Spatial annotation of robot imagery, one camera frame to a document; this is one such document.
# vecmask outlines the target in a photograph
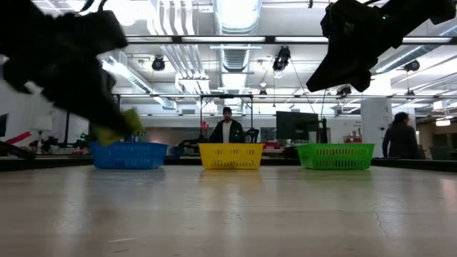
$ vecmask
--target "wooden table surface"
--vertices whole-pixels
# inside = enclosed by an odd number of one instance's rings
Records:
[[[0,173],[0,256],[457,256],[457,175],[370,171]]]

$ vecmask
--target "blue basket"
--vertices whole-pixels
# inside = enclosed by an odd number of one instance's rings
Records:
[[[163,166],[167,145],[117,142],[110,146],[92,143],[91,147],[96,168],[152,169]]]

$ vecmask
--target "white shirt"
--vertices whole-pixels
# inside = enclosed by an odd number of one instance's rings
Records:
[[[224,124],[222,124],[222,136],[224,137],[224,143],[230,143],[230,126],[231,121],[224,122]]]

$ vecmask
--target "hair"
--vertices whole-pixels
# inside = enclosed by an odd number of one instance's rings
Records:
[[[224,107],[224,109],[222,110],[222,113],[224,114],[224,113],[226,113],[226,112],[228,112],[228,113],[231,114],[231,108],[230,108],[230,107],[227,107],[227,106]]]
[[[399,112],[399,113],[395,114],[392,125],[402,124],[403,121],[407,118],[409,118],[409,115],[406,112]]]

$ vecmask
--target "woman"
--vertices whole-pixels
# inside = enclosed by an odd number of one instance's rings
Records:
[[[417,158],[416,130],[408,126],[409,116],[401,112],[395,115],[392,126],[386,131],[383,140],[384,157],[415,159]]]

